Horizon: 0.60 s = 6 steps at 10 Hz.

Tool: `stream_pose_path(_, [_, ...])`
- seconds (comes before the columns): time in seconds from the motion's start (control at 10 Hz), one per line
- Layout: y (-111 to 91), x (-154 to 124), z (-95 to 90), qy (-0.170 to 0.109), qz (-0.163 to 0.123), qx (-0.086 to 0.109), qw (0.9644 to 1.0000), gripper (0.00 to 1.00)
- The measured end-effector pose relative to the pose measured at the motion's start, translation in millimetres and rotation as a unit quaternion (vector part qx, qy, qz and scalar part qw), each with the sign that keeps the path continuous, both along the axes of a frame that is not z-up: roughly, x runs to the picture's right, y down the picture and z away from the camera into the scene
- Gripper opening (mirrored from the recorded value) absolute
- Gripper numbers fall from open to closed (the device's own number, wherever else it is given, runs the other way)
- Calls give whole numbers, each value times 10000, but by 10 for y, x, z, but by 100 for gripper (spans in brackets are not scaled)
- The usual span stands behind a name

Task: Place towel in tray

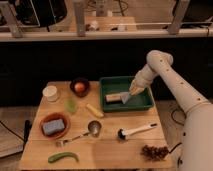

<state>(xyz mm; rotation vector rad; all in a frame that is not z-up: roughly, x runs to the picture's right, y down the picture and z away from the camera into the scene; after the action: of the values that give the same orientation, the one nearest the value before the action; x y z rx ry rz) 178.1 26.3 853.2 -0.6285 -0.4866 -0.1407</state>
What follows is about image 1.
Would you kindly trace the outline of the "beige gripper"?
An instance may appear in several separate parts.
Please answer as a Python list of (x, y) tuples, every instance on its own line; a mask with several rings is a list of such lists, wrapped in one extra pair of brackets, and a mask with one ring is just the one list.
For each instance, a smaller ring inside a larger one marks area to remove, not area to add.
[(129, 88), (129, 92), (121, 92), (120, 97), (123, 104), (125, 104), (130, 98), (131, 95), (135, 96), (144, 91), (143, 87), (137, 85), (136, 80), (133, 79)]

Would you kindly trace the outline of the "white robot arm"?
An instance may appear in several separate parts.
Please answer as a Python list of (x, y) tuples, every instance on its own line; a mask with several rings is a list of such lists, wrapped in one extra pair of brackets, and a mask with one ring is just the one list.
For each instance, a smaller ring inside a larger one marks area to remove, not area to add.
[(187, 116), (179, 170), (213, 171), (213, 103), (172, 69), (171, 54), (151, 50), (146, 61), (131, 82), (130, 94), (138, 95), (160, 76)]

